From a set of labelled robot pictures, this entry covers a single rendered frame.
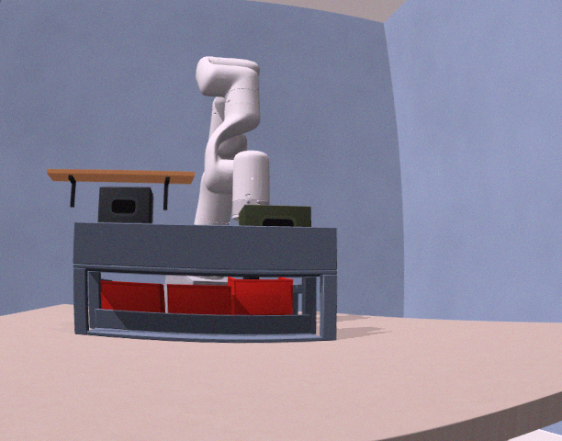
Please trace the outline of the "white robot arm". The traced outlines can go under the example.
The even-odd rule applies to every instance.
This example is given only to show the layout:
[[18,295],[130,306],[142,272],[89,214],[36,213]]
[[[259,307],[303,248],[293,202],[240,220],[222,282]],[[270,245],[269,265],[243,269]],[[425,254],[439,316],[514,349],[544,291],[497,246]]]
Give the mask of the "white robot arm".
[[269,205],[269,157],[247,151],[245,135],[260,123],[259,73],[258,64],[247,60],[204,57],[198,62],[201,94],[217,97],[195,225],[229,225],[231,210],[233,216],[244,205]]

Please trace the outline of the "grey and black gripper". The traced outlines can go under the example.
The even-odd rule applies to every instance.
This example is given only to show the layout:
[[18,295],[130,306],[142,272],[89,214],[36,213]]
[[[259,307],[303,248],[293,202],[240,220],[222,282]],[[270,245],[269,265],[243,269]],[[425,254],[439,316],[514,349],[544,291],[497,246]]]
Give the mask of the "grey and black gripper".
[[[233,220],[238,220],[238,214],[232,216]],[[259,279],[259,277],[244,277],[243,279]]]

